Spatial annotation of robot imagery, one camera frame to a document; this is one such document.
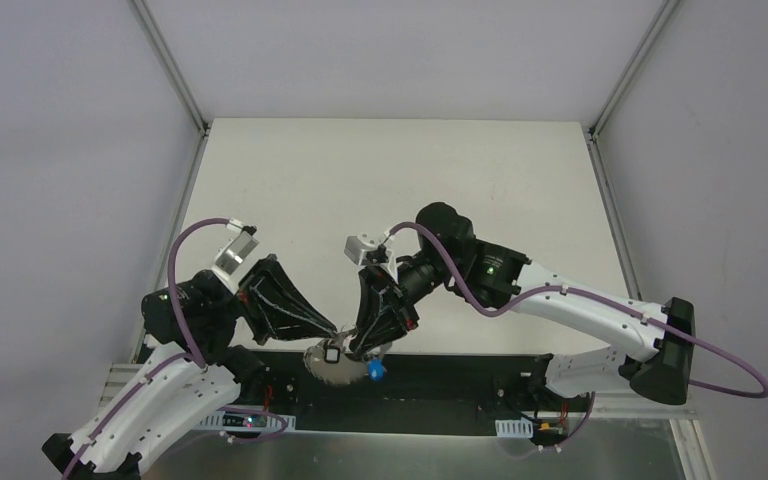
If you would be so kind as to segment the silver key black head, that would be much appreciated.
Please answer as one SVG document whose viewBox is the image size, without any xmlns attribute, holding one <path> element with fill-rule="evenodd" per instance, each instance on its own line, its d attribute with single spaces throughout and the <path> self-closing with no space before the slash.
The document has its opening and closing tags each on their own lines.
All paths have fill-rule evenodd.
<svg viewBox="0 0 768 480">
<path fill-rule="evenodd" d="M 323 361 L 328 365 L 337 365 L 343 357 L 343 348 L 334 344 L 326 344 L 322 349 Z"/>
</svg>

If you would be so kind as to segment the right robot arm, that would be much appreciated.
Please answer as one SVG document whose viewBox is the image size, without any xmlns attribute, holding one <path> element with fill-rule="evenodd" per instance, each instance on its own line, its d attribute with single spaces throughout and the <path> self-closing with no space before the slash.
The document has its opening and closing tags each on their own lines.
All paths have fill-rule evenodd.
<svg viewBox="0 0 768 480">
<path fill-rule="evenodd" d="M 470 219 L 435 202 L 379 238 L 350 236 L 344 252 L 359 268 L 361 299 L 348 350 L 366 359 L 419 324 L 417 304 L 443 287 L 479 314 L 531 315 L 594 337 L 606 348 L 546 354 L 527 384 L 543 410 L 565 398 L 629 388 L 665 405 L 688 398 L 695 327 L 691 303 L 624 299 L 572 281 L 516 250 L 479 239 Z"/>
</svg>

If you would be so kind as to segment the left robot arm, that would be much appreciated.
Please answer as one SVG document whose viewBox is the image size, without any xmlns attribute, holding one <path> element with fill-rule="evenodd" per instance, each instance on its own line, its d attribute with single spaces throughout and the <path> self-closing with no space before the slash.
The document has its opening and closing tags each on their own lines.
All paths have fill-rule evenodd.
<svg viewBox="0 0 768 480">
<path fill-rule="evenodd" d="M 151 353 L 138 372 L 84 426 L 54 433 L 42 452 L 64 479 L 139 479 L 184 434 L 235 401 L 258 420 L 270 412 L 277 380 L 253 351 L 231 343 L 243 320 L 257 344 L 329 338 L 336 326 L 300 294 L 274 256 L 240 282 L 216 261 L 141 304 Z"/>
</svg>

